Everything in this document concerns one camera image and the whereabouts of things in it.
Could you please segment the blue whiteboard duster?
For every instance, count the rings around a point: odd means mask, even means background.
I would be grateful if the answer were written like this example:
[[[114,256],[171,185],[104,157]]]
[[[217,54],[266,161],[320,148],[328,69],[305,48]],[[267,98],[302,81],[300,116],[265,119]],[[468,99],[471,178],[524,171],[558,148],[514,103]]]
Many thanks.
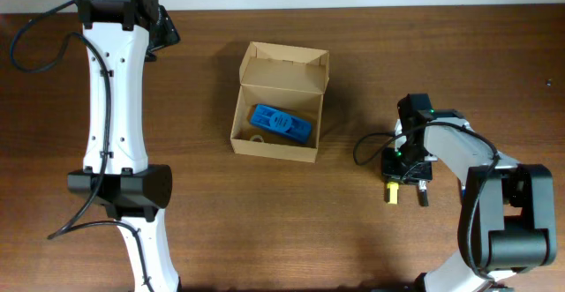
[[[258,104],[252,113],[251,125],[275,135],[306,144],[312,125],[306,120],[268,105]]]

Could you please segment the black whiteboard marker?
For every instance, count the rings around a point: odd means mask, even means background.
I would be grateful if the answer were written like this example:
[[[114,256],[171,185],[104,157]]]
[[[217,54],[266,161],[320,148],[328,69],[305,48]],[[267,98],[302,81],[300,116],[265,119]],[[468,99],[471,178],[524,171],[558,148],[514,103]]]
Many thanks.
[[[422,207],[429,206],[426,180],[420,180],[418,182],[418,204]]]

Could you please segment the yellow highlighter pen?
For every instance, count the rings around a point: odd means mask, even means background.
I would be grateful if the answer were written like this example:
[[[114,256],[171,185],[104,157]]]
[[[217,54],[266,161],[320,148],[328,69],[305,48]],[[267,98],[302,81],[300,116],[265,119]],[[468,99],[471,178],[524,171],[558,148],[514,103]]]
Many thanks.
[[[399,191],[399,183],[392,181],[386,182],[385,202],[390,205],[397,205],[398,191]]]

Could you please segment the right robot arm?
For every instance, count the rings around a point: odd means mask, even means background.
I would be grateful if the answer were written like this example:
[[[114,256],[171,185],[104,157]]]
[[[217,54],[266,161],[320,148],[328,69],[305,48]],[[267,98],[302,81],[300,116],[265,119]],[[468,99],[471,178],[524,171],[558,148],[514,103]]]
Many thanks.
[[[553,176],[523,164],[476,133],[463,114],[434,109],[427,94],[397,103],[394,134],[380,150],[388,185],[418,189],[427,204],[432,164],[442,161],[459,183],[458,250],[421,273],[415,291],[495,291],[497,282],[552,264],[557,256]]]

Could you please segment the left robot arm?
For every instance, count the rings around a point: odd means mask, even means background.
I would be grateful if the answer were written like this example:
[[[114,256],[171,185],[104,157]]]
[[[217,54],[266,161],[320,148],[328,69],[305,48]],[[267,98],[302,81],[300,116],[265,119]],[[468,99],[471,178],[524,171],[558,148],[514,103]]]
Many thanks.
[[[102,206],[124,239],[137,291],[179,291],[165,228],[172,172],[150,164],[142,127],[143,68],[178,41],[159,0],[74,0],[87,40],[89,140],[68,188]]]

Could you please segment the brown cardboard box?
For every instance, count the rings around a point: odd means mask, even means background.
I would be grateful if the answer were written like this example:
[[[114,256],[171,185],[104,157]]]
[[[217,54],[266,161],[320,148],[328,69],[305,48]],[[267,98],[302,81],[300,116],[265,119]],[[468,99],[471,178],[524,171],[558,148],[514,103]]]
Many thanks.
[[[280,160],[316,161],[324,94],[329,82],[329,52],[252,41],[239,67],[239,93],[230,142],[235,153]],[[300,144],[251,125],[258,104],[309,122],[313,129]],[[265,142],[252,142],[252,135]]]

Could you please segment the yellow tape roll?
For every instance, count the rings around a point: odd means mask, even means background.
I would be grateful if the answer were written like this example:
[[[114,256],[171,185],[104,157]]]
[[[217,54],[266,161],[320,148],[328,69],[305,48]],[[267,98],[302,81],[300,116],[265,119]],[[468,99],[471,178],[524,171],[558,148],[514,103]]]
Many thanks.
[[[259,134],[252,135],[252,136],[249,138],[249,140],[252,141],[252,142],[260,142],[260,143],[264,143],[264,142],[265,142],[264,138],[263,138],[261,135],[259,135]]]

